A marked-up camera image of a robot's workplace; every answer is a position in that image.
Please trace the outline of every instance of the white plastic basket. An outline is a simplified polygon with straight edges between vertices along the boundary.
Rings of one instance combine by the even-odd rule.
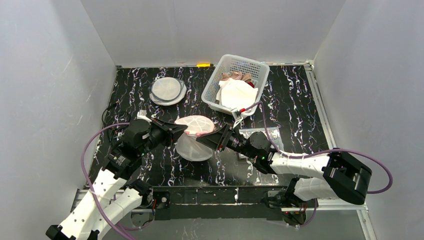
[[[264,63],[241,56],[226,54],[221,57],[221,60],[219,60],[216,65],[212,76],[210,76],[209,81],[207,81],[206,87],[201,94],[201,100],[207,103],[211,109],[229,115],[231,115],[231,109],[217,104],[216,98],[218,90],[220,89],[219,82],[223,73],[230,73],[233,71],[241,72],[243,74],[251,73],[252,83],[254,84],[254,87],[258,89],[255,101],[258,102],[261,99],[262,92],[264,91],[265,84],[267,83],[270,67]],[[243,112],[242,116],[245,118],[253,115],[256,108],[257,106],[254,106],[252,109]]]

